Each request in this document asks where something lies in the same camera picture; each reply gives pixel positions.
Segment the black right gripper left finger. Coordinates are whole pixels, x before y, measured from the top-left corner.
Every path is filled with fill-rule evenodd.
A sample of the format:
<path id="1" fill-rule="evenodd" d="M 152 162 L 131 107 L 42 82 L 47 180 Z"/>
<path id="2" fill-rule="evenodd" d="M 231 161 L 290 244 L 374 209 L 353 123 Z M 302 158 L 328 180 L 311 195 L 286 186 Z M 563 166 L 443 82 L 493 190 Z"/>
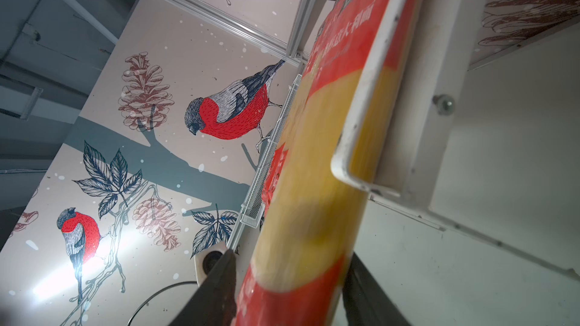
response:
<path id="1" fill-rule="evenodd" d="M 229 249 L 170 325 L 231 325 L 237 312 L 236 284 L 236 258 Z"/>

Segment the red spaghetti bag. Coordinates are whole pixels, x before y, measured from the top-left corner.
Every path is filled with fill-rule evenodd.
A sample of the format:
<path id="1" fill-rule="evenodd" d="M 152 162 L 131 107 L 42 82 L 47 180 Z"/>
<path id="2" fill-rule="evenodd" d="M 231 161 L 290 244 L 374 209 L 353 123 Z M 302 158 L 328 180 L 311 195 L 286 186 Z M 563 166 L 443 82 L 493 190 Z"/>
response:
<path id="1" fill-rule="evenodd" d="M 238 325 L 328 325 L 368 195 L 331 161 L 373 42 L 394 0 L 335 0 L 281 142 L 288 153 L 240 288 Z"/>
<path id="2" fill-rule="evenodd" d="M 261 193 L 261 200 L 265 207 L 264 214 L 267 214 L 268 209 L 270 208 L 273 194 L 276 190 L 276 186 L 278 184 L 279 176 L 281 175 L 287 153 L 288 148 L 285 143 L 279 145 L 274 153 L 273 160 L 270 164 L 270 169 L 267 178 L 264 181 L 264 187 Z"/>

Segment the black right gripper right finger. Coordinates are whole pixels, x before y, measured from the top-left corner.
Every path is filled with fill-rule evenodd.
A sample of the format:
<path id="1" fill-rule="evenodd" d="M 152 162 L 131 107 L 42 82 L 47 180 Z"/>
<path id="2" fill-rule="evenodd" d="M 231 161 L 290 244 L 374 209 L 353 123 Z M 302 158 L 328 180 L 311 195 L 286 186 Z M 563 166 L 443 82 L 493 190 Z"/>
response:
<path id="1" fill-rule="evenodd" d="M 344 280 L 342 299 L 349 325 L 410 326 L 356 253 Z"/>

